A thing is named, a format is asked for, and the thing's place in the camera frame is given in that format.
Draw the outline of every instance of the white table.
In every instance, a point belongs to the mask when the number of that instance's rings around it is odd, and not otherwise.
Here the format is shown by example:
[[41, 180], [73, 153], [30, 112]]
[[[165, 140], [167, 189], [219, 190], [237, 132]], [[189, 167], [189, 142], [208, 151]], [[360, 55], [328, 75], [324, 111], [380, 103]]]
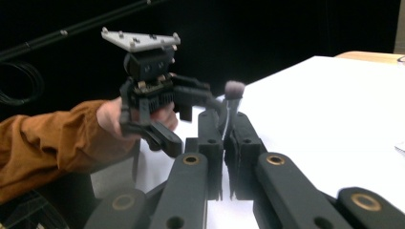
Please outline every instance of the white table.
[[[198, 113], [176, 134], [197, 136]], [[320, 191], [342, 188], [378, 193], [405, 212], [405, 70], [396, 65], [314, 56], [245, 88], [248, 115], [270, 152], [290, 157]], [[173, 159], [141, 143], [137, 188], [167, 180]], [[208, 229], [258, 228], [251, 201], [229, 200], [224, 165], [223, 201], [209, 201]]]

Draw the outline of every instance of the brown jacket sleeve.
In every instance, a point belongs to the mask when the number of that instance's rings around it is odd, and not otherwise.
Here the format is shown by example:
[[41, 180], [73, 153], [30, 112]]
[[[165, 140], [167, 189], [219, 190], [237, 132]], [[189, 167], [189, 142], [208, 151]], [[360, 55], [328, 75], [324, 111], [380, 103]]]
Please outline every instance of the brown jacket sleeve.
[[103, 102], [1, 122], [0, 203], [69, 172], [88, 172], [125, 156], [134, 142], [117, 140], [98, 125], [96, 110]]

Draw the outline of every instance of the cable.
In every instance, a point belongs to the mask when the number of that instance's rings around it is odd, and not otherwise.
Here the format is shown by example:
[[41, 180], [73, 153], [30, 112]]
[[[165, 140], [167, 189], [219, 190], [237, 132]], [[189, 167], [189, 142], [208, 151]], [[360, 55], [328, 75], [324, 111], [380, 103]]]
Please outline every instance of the cable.
[[0, 63], [0, 67], [12, 67], [17, 69], [19, 72], [23, 73], [29, 78], [32, 85], [32, 93], [25, 98], [15, 98], [6, 95], [0, 90], [0, 103], [7, 104], [10, 106], [21, 106], [32, 102], [39, 98], [44, 92], [44, 79], [40, 72], [31, 64], [26, 62], [12, 62], [12, 63]]

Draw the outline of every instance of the white mounting plate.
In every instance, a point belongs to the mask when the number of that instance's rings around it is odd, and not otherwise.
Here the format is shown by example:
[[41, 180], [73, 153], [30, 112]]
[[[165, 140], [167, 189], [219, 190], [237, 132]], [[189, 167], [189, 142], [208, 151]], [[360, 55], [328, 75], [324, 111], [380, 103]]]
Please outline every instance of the white mounting plate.
[[141, 52], [180, 44], [179, 36], [151, 35], [102, 29], [101, 36], [128, 52]]

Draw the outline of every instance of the human hand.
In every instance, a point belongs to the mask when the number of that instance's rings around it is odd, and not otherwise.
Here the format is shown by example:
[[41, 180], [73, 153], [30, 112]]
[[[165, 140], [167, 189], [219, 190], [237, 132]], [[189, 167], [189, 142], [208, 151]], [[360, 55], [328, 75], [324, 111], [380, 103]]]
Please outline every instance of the human hand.
[[[98, 124], [101, 128], [111, 133], [114, 137], [122, 140], [140, 139], [140, 135], [126, 135], [124, 136], [119, 125], [119, 117], [121, 115], [121, 97], [110, 100], [102, 104], [96, 113]], [[179, 123], [175, 112], [173, 111], [175, 105], [170, 103], [167, 106], [158, 109], [150, 116], [151, 121], [161, 122], [169, 130], [174, 131]], [[138, 111], [132, 113], [134, 120], [139, 120]]]

